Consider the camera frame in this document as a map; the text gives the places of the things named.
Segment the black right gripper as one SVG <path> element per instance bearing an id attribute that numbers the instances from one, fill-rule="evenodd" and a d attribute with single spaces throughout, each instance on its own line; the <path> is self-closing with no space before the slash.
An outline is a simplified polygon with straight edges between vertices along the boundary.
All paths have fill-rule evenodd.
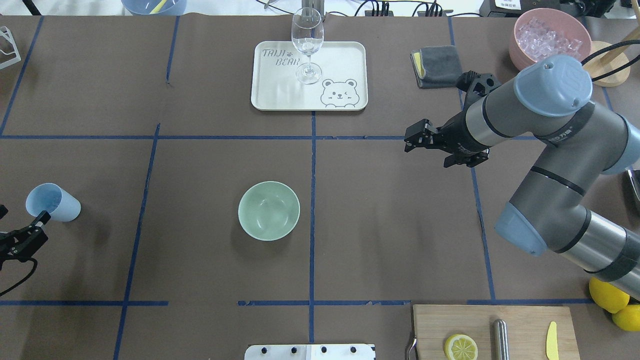
<path id="1" fill-rule="evenodd" d="M 444 125 L 435 127 L 428 119 L 422 119 L 406 128 L 404 152 L 416 148 L 442 150 L 449 153 L 443 167 L 467 166 L 473 168 L 489 159 L 489 146 L 474 139 L 468 129 L 466 116 L 471 105 L 483 101 L 502 83 L 492 73 L 466 71 L 458 77 L 455 86 L 465 93 L 462 110 Z"/>

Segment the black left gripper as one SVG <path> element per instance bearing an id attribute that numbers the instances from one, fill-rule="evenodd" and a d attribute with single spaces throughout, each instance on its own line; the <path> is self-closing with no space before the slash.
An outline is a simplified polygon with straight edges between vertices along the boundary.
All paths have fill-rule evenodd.
<path id="1" fill-rule="evenodd" d="M 42 210 L 26 227 L 2 232 L 0 236 L 0 269 L 9 260 L 27 262 L 39 250 L 48 241 L 44 226 L 50 219 L 50 213 Z"/>

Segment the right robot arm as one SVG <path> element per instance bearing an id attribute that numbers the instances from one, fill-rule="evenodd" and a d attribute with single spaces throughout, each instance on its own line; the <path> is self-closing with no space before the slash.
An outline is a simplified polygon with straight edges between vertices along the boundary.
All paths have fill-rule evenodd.
<path id="1" fill-rule="evenodd" d="M 532 133 L 545 148 L 494 230 L 530 255 L 551 250 L 638 299 L 639 235 L 582 205 L 600 175 L 638 161 L 638 128 L 592 100 L 589 73 L 569 55 L 552 55 L 503 84 L 468 71 L 459 87 L 462 110 L 439 127 L 427 119 L 409 126 L 404 150 L 441 150 L 444 167 L 475 167 L 491 147 Z"/>

